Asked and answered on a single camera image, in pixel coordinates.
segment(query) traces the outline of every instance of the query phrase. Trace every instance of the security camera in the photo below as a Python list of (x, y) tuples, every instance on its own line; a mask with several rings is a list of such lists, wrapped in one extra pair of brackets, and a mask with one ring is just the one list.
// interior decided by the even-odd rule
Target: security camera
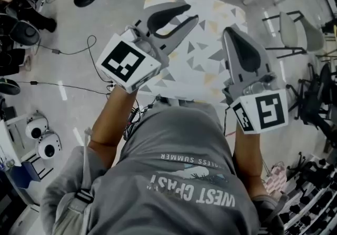
[(26, 135), (30, 139), (38, 139), (47, 129), (48, 121), (43, 115), (34, 113), (28, 117)]
[(36, 142), (36, 152), (42, 159), (53, 158), (62, 149), (57, 134), (47, 131)]

